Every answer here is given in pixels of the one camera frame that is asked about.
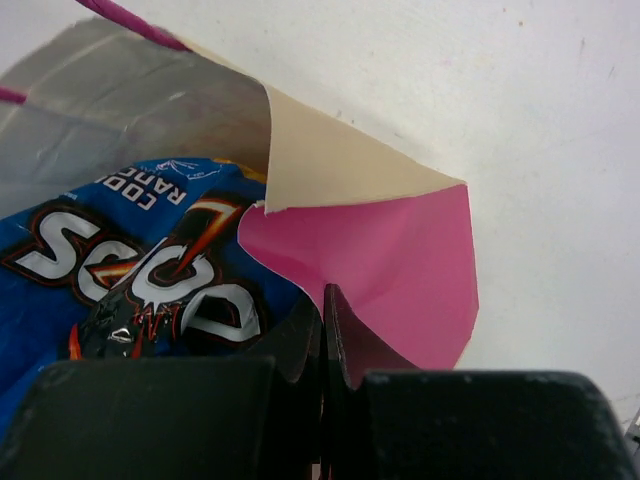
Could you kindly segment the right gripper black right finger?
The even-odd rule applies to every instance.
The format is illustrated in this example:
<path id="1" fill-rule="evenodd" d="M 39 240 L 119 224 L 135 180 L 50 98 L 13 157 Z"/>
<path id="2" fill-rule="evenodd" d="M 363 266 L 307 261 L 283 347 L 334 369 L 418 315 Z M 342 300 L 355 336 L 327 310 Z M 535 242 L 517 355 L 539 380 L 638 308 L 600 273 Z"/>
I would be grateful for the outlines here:
<path id="1" fill-rule="evenodd" d="M 635 479 L 601 391 L 566 371 L 420 370 L 324 291 L 326 479 Z"/>

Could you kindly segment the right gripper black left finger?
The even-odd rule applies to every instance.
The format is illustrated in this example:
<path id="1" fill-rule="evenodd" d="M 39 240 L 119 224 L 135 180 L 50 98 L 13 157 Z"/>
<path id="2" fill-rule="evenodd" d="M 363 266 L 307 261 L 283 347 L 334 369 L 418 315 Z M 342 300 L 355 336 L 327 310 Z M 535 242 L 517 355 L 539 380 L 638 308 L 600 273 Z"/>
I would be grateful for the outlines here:
<path id="1" fill-rule="evenodd" d="M 307 479 L 322 324 L 301 299 L 243 353 L 57 362 L 1 446 L 5 479 Z"/>

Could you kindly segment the blue chips bag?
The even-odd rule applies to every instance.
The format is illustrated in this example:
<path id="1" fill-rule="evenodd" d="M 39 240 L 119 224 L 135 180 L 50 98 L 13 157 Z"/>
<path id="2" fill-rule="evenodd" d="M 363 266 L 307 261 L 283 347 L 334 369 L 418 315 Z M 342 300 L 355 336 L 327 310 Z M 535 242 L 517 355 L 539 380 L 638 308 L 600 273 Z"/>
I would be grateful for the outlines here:
<path id="1" fill-rule="evenodd" d="M 1 425 L 59 360 L 224 356 L 285 320 L 292 282 L 239 244 L 265 177 L 135 163 L 1 221 Z"/>

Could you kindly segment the beige Cakes paper bag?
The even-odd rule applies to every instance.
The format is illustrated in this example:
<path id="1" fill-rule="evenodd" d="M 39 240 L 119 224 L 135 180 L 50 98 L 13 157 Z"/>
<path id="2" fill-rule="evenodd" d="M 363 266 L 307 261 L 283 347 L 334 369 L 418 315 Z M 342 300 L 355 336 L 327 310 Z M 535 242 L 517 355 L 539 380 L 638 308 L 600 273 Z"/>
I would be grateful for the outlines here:
<path id="1" fill-rule="evenodd" d="M 468 189 L 110 1 L 1 76 L 1 221 L 135 163 L 266 179 L 241 247 L 316 305 L 337 285 L 411 364 L 448 369 L 478 310 Z"/>

